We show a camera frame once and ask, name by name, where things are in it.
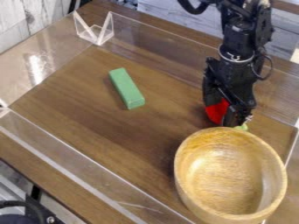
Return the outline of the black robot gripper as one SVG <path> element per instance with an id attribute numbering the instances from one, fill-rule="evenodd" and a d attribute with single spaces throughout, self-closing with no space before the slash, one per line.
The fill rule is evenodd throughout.
<path id="1" fill-rule="evenodd" d="M 242 126 L 252 118 L 251 109 L 258 105 L 254 96 L 254 84 L 262 74 L 264 59 L 255 57 L 250 62 L 238 63 L 208 57 L 202 83 L 204 105 L 228 101 L 228 108 L 222 120 L 224 127 Z"/>

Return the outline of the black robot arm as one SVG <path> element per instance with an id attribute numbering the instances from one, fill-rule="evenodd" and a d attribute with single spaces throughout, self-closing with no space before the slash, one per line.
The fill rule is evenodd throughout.
<path id="1" fill-rule="evenodd" d="M 178 0 L 192 15 L 202 14 L 211 5 L 218 7 L 223 42 L 219 57 L 206 59 L 203 74 L 203 102 L 210 120 L 220 126 L 243 125 L 252 118 L 258 103 L 254 85 L 268 79 L 263 71 L 270 63 L 266 44 L 272 40 L 271 0 Z"/>

